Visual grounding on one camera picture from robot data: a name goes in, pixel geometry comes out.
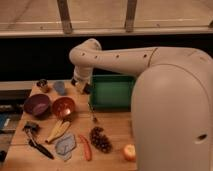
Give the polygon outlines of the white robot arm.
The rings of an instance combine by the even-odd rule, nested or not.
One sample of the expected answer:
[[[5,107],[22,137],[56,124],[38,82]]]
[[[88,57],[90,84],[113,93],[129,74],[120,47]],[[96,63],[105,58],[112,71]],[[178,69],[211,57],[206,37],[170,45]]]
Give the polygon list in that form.
[[[183,47],[101,49],[89,39],[69,53],[74,79],[100,68],[136,78],[131,117],[138,171],[211,171],[213,58]]]

